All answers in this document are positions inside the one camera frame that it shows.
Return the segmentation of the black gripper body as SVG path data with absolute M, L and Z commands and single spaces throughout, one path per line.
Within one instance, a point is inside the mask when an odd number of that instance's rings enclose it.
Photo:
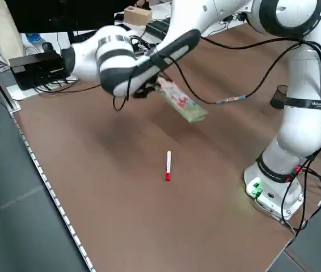
M 151 78 L 147 80 L 139 90 L 137 90 L 134 94 L 133 97 L 135 99 L 144 99 L 147 98 L 149 93 L 153 91 L 157 91 L 159 87 L 158 84 L 158 78 Z

